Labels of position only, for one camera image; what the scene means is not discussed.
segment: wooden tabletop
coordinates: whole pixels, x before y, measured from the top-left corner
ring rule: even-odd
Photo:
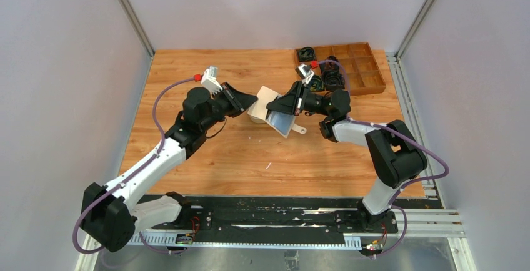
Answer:
[[[384,51],[374,51],[387,88],[381,94],[351,99],[354,119],[390,122],[403,119]],[[153,102],[173,82],[219,68],[217,80],[256,94],[261,86],[285,93],[298,80],[293,50],[158,50],[142,96],[120,173],[144,157],[160,139],[151,118]],[[168,129],[182,108],[188,82],[170,90],[157,108]],[[266,124],[255,124],[244,113],[229,118],[226,127],[185,163],[166,174],[149,192],[201,195],[273,195],[308,197],[362,197],[376,173],[366,148],[323,139],[318,122],[323,117],[300,115],[296,123],[307,134],[291,132],[285,139]],[[209,134],[215,133],[220,124]],[[421,184],[409,186],[402,197],[424,197]]]

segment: white wall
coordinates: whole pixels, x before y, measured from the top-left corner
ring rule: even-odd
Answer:
[[[394,51],[424,0],[130,0],[153,46],[292,48],[369,41]]]
[[[72,270],[83,191],[116,174],[149,59],[118,0],[0,14],[0,269]]]
[[[527,270],[530,0],[437,0],[403,59],[478,270]]]

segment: wooden organizer box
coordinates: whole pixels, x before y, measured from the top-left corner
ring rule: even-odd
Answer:
[[[381,70],[376,63],[372,49],[367,42],[353,44],[338,44],[331,46],[313,47],[317,61],[335,56],[339,63],[344,66],[349,79],[351,95],[366,95],[382,93],[386,84]],[[294,62],[296,66],[300,63],[310,62],[298,61],[298,49],[294,50]],[[313,69],[315,74],[321,76],[320,68]]]

